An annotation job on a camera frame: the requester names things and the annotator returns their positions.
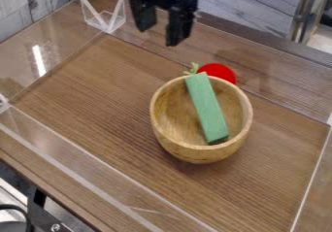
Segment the green sponge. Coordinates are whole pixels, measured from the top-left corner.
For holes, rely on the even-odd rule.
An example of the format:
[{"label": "green sponge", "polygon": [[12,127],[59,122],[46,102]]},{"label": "green sponge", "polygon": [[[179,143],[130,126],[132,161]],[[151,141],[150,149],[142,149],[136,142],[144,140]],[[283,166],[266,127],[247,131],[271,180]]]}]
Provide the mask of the green sponge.
[{"label": "green sponge", "polygon": [[190,76],[186,79],[186,84],[198,111],[207,142],[210,145],[218,144],[228,139],[230,132],[207,73]]}]

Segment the red fruit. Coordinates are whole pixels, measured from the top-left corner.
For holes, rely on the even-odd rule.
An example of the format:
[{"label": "red fruit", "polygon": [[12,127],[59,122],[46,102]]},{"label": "red fruit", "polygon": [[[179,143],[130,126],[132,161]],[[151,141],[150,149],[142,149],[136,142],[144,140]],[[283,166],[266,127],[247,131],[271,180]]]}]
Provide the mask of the red fruit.
[{"label": "red fruit", "polygon": [[219,63],[210,63],[200,67],[198,73],[207,72],[210,76],[222,78],[234,84],[236,84],[236,75],[231,68],[228,68],[226,65],[222,65]]}]

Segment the wooden bowl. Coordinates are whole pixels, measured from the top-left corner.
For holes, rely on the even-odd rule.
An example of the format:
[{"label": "wooden bowl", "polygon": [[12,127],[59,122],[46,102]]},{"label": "wooden bowl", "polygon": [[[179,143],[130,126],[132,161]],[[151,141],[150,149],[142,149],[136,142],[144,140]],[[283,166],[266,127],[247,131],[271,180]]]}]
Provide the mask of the wooden bowl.
[{"label": "wooden bowl", "polygon": [[254,108],[235,84],[210,77],[228,124],[230,139],[208,146],[186,78],[174,79],[155,93],[151,101],[152,127],[162,146],[176,158],[196,164],[212,163],[242,147],[254,122]]}]

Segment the black clamp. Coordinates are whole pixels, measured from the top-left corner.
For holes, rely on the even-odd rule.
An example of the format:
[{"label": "black clamp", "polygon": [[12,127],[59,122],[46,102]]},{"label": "black clamp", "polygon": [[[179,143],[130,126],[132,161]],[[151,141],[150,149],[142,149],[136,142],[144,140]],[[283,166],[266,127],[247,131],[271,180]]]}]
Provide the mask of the black clamp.
[{"label": "black clamp", "polygon": [[142,32],[158,24],[156,6],[168,11],[167,46],[176,46],[191,36],[199,0],[130,0],[130,5]]}]

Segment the bowl rim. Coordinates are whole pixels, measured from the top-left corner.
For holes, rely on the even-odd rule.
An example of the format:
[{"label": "bowl rim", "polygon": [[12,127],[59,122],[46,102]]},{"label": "bowl rim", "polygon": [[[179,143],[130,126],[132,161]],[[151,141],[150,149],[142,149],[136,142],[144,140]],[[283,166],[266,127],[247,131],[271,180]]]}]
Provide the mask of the bowl rim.
[{"label": "bowl rim", "polygon": [[182,76],[182,77],[178,77],[178,78],[172,79],[166,84],[163,84],[163,86],[155,92],[152,100],[151,100],[151,107],[150,107],[151,120],[152,120],[152,123],[154,123],[152,125],[158,129],[159,133],[163,134],[163,136],[172,143],[175,143],[176,145],[180,145],[180,146],[183,146],[183,147],[186,147],[188,149],[199,149],[199,150],[208,149],[208,150],[212,150],[212,149],[227,148],[230,145],[232,145],[235,142],[238,142],[247,135],[247,133],[250,132],[250,129],[251,129],[251,126],[252,126],[252,123],[254,123],[254,107],[252,107],[252,103],[251,103],[250,98],[248,98],[247,94],[244,93],[244,91],[234,83],[228,82],[227,80],[223,80],[222,78],[210,76],[210,79],[215,79],[219,82],[223,82],[224,84],[227,84],[231,88],[234,88],[236,90],[238,94],[240,95],[240,97],[243,98],[244,102],[248,105],[248,119],[247,119],[247,122],[246,122],[246,125],[244,125],[244,128],[243,128],[242,132],[230,141],[227,141],[224,143],[220,143],[220,144],[216,144],[216,145],[206,145],[206,146],[203,146],[203,145],[194,145],[194,144],[188,144],[188,143],[175,141],[168,136],[168,134],[164,132],[163,128],[159,126],[156,113],[155,113],[155,107],[156,107],[158,98],[159,98],[162,92],[164,91],[164,89],[170,85],[172,85],[175,82],[179,82],[179,81],[182,81],[183,79],[186,79],[188,77],[190,76]]}]

